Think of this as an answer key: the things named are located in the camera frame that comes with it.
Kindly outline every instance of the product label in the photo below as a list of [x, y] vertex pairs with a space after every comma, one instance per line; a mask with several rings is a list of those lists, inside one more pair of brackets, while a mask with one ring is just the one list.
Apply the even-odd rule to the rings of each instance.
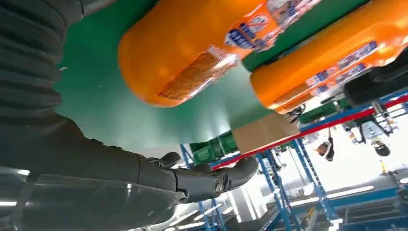
[[225, 44], [263, 51], [271, 48], [286, 27], [320, 0], [265, 0], [228, 30]]
[[350, 79], [351, 77], [354, 77], [357, 74], [360, 74], [362, 71], [366, 69], [364, 64], [359, 64], [355, 67], [353, 67], [351, 70], [347, 71], [346, 73], [339, 75], [336, 77], [336, 83], [339, 84], [347, 79]]
[[327, 77], [329, 77], [328, 72], [327, 71], [322, 71], [320, 73], [317, 73], [312, 78], [309, 78], [308, 80], [306, 80], [306, 84], [308, 86], [310, 86], [310, 87], [313, 87], [313, 86], [316, 86], [317, 84], [323, 82], [324, 80], [326, 80]]
[[343, 70], [343, 69], [355, 64], [356, 62], [362, 60], [366, 56], [374, 53], [375, 51], [377, 51], [377, 48], [378, 48], [378, 46], [377, 46], [377, 43], [375, 41], [370, 42], [369, 44], [367, 44], [364, 47], [358, 49], [357, 51], [355, 51], [351, 55], [349, 55], [349, 56], [345, 57], [344, 59], [340, 60], [337, 63], [337, 65], [338, 65], [340, 70]]
[[319, 95], [319, 94], [322, 94], [323, 92], [326, 92], [327, 90], [329, 90], [329, 86], [327, 86], [327, 85], [325, 84], [325, 85], [319, 86], [319, 87], [317, 87], [316, 89], [312, 90], [312, 91], [310, 92], [310, 95], [312, 95], [312, 96], [317, 96], [317, 95]]
[[226, 44], [234, 44], [241, 49], [253, 49], [254, 45], [237, 29], [228, 33]]
[[255, 16], [249, 22], [249, 28], [254, 32], [259, 32], [267, 26], [268, 21], [268, 17], [264, 15]]
[[248, 27], [246, 23], [241, 23], [240, 29], [251, 39], [255, 38], [255, 33], [252, 31], [251, 28]]
[[170, 81], [158, 95], [171, 100], [188, 100], [237, 65], [238, 56], [210, 47]]

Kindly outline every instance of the green crate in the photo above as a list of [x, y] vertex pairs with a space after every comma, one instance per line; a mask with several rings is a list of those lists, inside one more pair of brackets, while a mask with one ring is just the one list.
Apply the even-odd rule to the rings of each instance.
[[197, 165], [213, 162], [216, 160], [215, 153], [210, 145], [201, 148], [193, 152], [192, 154], [194, 156], [194, 161], [196, 162]]
[[190, 144], [190, 149], [191, 152], [198, 151], [204, 147], [208, 146], [208, 142], [201, 142], [201, 143], [191, 143]]
[[234, 136], [232, 133], [227, 133], [225, 135], [220, 136], [221, 145], [224, 148], [225, 153], [232, 153], [238, 150], [237, 143], [235, 143]]
[[213, 149], [214, 155], [216, 157], [223, 157], [224, 152], [222, 151], [221, 145], [219, 144], [219, 141], [217, 138], [210, 140], [210, 147]]
[[340, 108], [343, 110], [350, 109], [351, 106], [348, 104], [348, 100], [346, 98], [338, 100], [337, 103], [339, 104]]
[[310, 110], [306, 113], [303, 113], [300, 117], [299, 117], [299, 121], [302, 124], [307, 124], [310, 123], [316, 119], [320, 119], [323, 116], [328, 116], [332, 113], [335, 113], [336, 110], [336, 106], [333, 103], [326, 103], [320, 107], [317, 107], [313, 110]]

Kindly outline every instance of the green surface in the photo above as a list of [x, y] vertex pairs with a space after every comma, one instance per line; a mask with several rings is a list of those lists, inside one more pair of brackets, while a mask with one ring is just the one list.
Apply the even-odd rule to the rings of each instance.
[[[363, 1], [323, 1], [324, 7], [289, 28], [277, 47], [251, 55], [244, 63], [259, 65]], [[68, 69], [56, 84], [63, 96], [63, 105], [58, 108], [61, 114], [75, 120], [90, 138], [136, 151], [207, 141], [270, 113], [256, 99], [250, 73], [242, 65], [178, 107], [156, 108], [139, 101], [118, 70], [117, 45], [122, 34], [155, 2], [119, 0], [70, 28], [61, 64]]]

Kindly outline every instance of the orange bottle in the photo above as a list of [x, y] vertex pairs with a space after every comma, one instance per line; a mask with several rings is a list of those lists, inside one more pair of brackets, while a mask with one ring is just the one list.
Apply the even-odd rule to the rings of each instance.
[[118, 59], [143, 101], [177, 106], [320, 0], [163, 0], [122, 37]]
[[392, 62], [408, 46], [407, 36], [408, 1], [374, 0], [255, 70], [252, 87], [265, 107], [284, 114], [365, 69]]

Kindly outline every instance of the black machine part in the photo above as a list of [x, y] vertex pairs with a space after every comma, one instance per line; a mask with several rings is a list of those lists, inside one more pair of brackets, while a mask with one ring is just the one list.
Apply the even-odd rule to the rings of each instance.
[[[128, 182], [164, 192], [183, 192], [187, 196], [183, 202], [188, 203], [217, 197], [247, 182], [257, 170], [254, 158], [215, 172], [165, 169], [140, 154], [85, 138], [74, 121], [55, 113], [54, 108], [61, 103], [60, 94], [52, 88], [61, 78], [55, 65], [63, 57], [69, 26], [111, 2], [0, 1], [0, 166], [29, 170], [28, 182], [36, 182], [47, 174]], [[47, 201], [48, 195], [41, 193], [39, 201]], [[173, 215], [168, 208], [172, 201], [149, 196], [143, 195], [140, 200], [150, 203], [128, 208], [128, 213], [89, 214], [92, 221], [100, 221], [99, 225], [90, 224], [88, 217], [70, 220], [71, 216], [66, 216], [64, 221], [70, 224], [69, 230], [125, 230], [160, 223]], [[165, 214], [150, 216], [146, 211]], [[36, 230], [30, 226], [29, 218], [21, 219], [27, 222], [23, 230]], [[16, 218], [11, 221], [22, 222]], [[51, 229], [47, 219], [43, 221], [36, 221], [37, 230], [66, 230], [56, 225]]]
[[371, 68], [367, 73], [344, 85], [343, 93], [350, 105], [361, 106], [408, 87], [408, 49], [395, 61]]

